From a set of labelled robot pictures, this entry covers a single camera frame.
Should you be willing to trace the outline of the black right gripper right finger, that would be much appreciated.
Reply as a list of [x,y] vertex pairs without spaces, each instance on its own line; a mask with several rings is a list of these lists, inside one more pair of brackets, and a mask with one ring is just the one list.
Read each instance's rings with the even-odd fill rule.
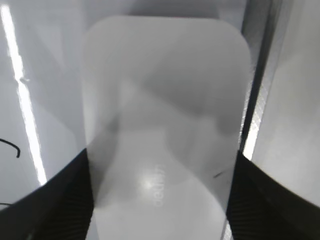
[[227,220],[235,240],[318,240],[320,208],[237,153]]

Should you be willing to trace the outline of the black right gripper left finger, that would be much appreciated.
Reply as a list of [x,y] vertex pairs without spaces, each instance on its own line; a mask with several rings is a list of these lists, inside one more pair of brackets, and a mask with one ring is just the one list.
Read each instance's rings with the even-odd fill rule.
[[2,240],[84,240],[94,210],[87,151],[0,212]]

